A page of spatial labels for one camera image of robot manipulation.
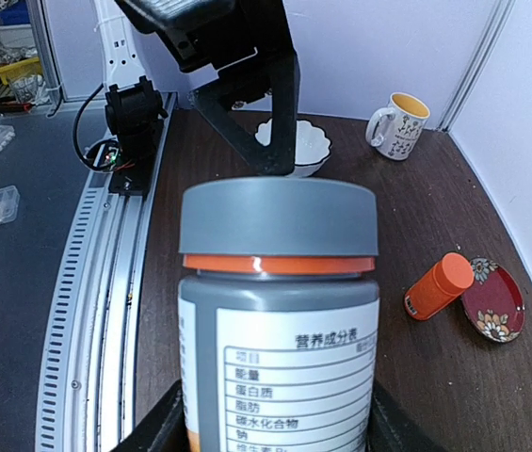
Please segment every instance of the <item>metal track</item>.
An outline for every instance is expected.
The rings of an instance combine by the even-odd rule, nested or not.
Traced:
[[[175,95],[166,95],[171,115]],[[165,120],[146,198],[90,174],[63,253],[41,360],[36,450],[110,451],[136,424],[137,321]]]

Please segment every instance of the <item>supplement jar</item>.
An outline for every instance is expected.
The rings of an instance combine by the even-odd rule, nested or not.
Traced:
[[[379,322],[375,196],[323,179],[184,195],[179,287],[193,452],[364,451]]]
[[[417,320],[428,320],[473,285],[473,269],[464,256],[448,252],[404,296],[404,307]]]

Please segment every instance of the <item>floral pattern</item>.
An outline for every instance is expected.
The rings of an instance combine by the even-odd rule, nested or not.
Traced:
[[[479,311],[477,318],[476,325],[479,330],[493,341],[508,342],[519,335],[518,331],[510,331],[508,329],[508,314],[498,315],[491,309],[488,309],[488,312],[485,314]]]
[[[483,257],[477,257],[471,261],[471,267],[475,273],[476,281],[479,281],[479,284],[483,284],[490,275],[490,272],[498,269],[498,265],[490,260]]]
[[[408,124],[408,121],[410,120],[410,116],[404,115],[401,119],[403,121],[403,124],[401,124],[401,127],[397,129],[397,133],[401,134],[408,128],[410,128],[410,125]]]

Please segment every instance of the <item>dark wood surface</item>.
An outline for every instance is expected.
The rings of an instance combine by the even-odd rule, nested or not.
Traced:
[[[248,128],[261,113],[238,113]],[[364,121],[309,117],[332,143],[319,177],[373,190],[380,256],[372,275],[381,303],[377,378],[435,440],[456,451],[532,451],[532,283],[500,218],[451,138],[425,132],[405,162],[364,141]],[[182,194],[190,186],[250,175],[195,112],[174,114],[153,210],[137,361],[137,418],[179,378],[177,283],[188,273],[177,253]],[[524,332],[496,345],[480,336],[459,302],[427,322],[410,319],[406,289],[446,252],[491,257],[523,292]]]

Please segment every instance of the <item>white label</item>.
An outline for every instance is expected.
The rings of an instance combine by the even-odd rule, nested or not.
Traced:
[[[197,394],[196,306],[178,299],[180,318],[180,362],[186,428],[199,433],[199,397]]]
[[[221,452],[365,450],[378,301],[217,319]]]

